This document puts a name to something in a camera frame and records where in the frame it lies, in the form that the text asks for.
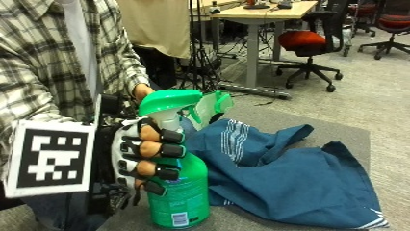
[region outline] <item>office chair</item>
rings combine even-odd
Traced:
[[[295,56],[307,57],[306,64],[279,65],[276,75],[282,74],[282,69],[296,68],[298,70],[287,78],[286,88],[290,89],[290,83],[299,74],[304,73],[304,79],[308,79],[310,72],[315,73],[327,83],[326,91],[334,92],[335,87],[331,80],[323,75],[323,71],[335,72],[335,80],[340,80],[343,75],[338,69],[312,64],[312,56],[330,52],[338,52],[343,47],[342,24],[347,13],[348,0],[328,0],[323,11],[307,13],[302,20],[307,21],[310,31],[288,31],[279,35],[279,43],[287,51],[292,51]],[[315,20],[323,24],[324,37],[316,33]],[[334,47],[334,41],[338,39],[338,45]]]
[[[352,36],[356,34],[358,29],[370,33],[371,37],[375,37],[375,31],[370,29],[372,26],[372,19],[376,13],[376,1],[359,0],[348,6],[348,16],[354,19]]]
[[[380,30],[391,33],[388,41],[363,44],[359,46],[358,51],[362,52],[364,46],[375,46],[376,52],[373,55],[375,60],[381,59],[381,53],[389,53],[395,48],[410,54],[410,44],[393,42],[396,34],[408,34],[410,32],[410,1],[408,0],[380,0],[377,12],[375,16],[375,26]]]

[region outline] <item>spray bottle trigger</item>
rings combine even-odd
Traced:
[[[192,120],[196,122],[196,123],[202,123],[202,120],[200,120],[200,118],[199,118],[199,115],[196,114],[196,111],[194,110],[194,107],[192,106],[188,106],[187,107],[187,110],[188,110],[188,113],[190,113],[190,115],[191,115],[191,118],[192,118]]]

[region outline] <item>blue cloth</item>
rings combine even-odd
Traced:
[[[287,148],[312,131],[300,125],[260,133],[222,119],[186,141],[208,169],[210,204],[327,228],[387,226],[366,172],[346,146]]]

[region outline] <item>red chair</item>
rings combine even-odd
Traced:
[[[287,51],[292,51],[295,56],[307,57],[306,64],[279,65],[276,75],[282,74],[282,69],[298,69],[287,78],[286,88],[292,87],[291,79],[304,73],[304,79],[308,79],[310,72],[315,73],[327,83],[326,91],[334,92],[335,86],[331,80],[323,75],[322,71],[335,72],[334,78],[340,80],[343,75],[338,69],[312,64],[312,56],[330,52],[338,52],[343,48],[342,26],[347,13],[348,0],[328,0],[324,11],[307,13],[302,20],[308,22],[310,31],[288,31],[279,35],[279,43]],[[320,20],[323,24],[324,37],[316,34],[315,21]],[[334,47],[334,41],[338,38],[338,45]]]
[[[381,59],[381,53],[389,53],[395,48],[410,54],[410,44],[401,44],[393,41],[393,36],[410,33],[410,0],[381,0],[377,7],[375,16],[375,26],[391,33],[388,41],[363,44],[359,46],[358,51],[366,46],[375,46],[376,52],[373,55],[375,60]]]

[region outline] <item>person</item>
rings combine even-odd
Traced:
[[[3,180],[14,121],[79,122],[93,116],[98,93],[125,94],[139,101],[154,89],[131,50],[115,0],[2,0],[0,15]],[[85,213],[85,193],[22,201],[53,230],[95,230],[106,220]]]

